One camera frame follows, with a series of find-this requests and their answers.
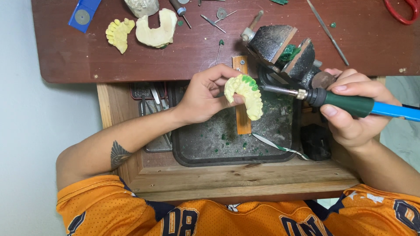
forearm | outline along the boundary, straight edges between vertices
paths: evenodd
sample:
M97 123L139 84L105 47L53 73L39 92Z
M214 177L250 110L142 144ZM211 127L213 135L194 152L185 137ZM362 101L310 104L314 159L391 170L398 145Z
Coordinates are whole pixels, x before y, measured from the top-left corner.
M122 122L88 137L58 157L58 189L117 168L148 142L182 125L175 110L169 109Z
M348 151L368 186L420 197L420 173L381 143L372 140Z

mesh jersey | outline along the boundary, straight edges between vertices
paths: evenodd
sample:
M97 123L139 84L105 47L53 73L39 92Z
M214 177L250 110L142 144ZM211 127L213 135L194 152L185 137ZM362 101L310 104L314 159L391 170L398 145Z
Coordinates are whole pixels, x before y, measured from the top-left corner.
M419 210L419 197L363 184L345 190L330 209L312 200L175 207L138 198L118 176L69 185L57 202L68 236L420 236Z

tattoo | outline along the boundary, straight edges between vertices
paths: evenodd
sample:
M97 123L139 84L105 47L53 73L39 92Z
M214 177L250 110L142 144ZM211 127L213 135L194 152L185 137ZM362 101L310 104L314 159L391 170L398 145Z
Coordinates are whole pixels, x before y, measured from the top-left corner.
M111 169L113 170L120 166L125 161L125 159L127 159L131 155L133 155L133 153L125 150L115 140L111 149Z

scissors handle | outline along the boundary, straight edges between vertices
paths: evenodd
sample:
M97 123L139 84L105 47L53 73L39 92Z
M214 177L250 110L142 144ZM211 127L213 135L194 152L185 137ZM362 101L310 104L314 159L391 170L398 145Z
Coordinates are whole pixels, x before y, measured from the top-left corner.
M413 9L413 17L411 18L411 20L407 20L402 15L400 15L394 8L392 8L389 0L384 0L386 8L395 19L397 19L399 22L405 25L411 25L412 23L414 23L414 21L416 21L416 19L419 16L420 0L405 0L405 1Z

blue package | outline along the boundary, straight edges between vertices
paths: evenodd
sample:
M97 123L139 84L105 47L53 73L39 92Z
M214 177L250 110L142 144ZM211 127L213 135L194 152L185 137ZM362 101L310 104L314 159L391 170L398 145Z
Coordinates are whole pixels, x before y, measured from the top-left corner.
M79 0L68 25L86 33L101 0Z

